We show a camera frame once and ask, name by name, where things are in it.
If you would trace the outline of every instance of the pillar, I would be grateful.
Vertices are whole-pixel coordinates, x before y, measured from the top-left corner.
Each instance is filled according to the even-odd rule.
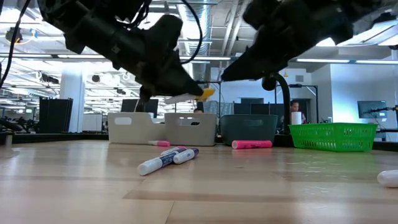
[[[398,50],[391,50],[391,57],[393,60],[398,60]],[[393,67],[396,105],[398,105],[398,65],[394,65]]]
[[[64,63],[61,77],[60,99],[73,99],[69,132],[82,132],[85,110],[85,78],[78,63]]]

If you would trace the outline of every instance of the bin handle cutout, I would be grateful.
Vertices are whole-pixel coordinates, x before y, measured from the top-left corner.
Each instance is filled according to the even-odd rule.
[[[199,118],[192,118],[192,117],[180,117],[178,119],[177,124],[179,126],[198,126],[200,124],[200,119]]]
[[[243,124],[245,124],[246,126],[262,126],[264,125],[263,120],[249,120],[246,119],[243,121]]]
[[[115,118],[114,123],[116,125],[130,125],[132,120],[131,118]]]

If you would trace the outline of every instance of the green plastic basket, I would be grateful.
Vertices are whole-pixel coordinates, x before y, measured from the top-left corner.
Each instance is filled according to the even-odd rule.
[[[335,152],[370,151],[376,124],[302,124],[290,125],[294,146]]]

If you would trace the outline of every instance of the white plastic bin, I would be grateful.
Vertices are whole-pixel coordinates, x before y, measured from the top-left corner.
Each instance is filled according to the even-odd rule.
[[[211,113],[165,114],[166,137],[172,145],[214,146],[217,115]]]
[[[149,113],[109,113],[109,141],[123,144],[147,144],[166,140],[165,124],[154,124]]]

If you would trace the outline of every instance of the desk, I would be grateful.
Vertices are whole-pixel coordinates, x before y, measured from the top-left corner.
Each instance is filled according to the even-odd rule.
[[[398,223],[398,190],[376,182],[398,169],[398,153],[199,150],[141,177],[137,166],[161,148],[68,141],[1,149],[1,223]]]
[[[398,133],[397,128],[383,128],[376,131],[376,138],[381,138],[381,141],[387,141],[386,133]]]

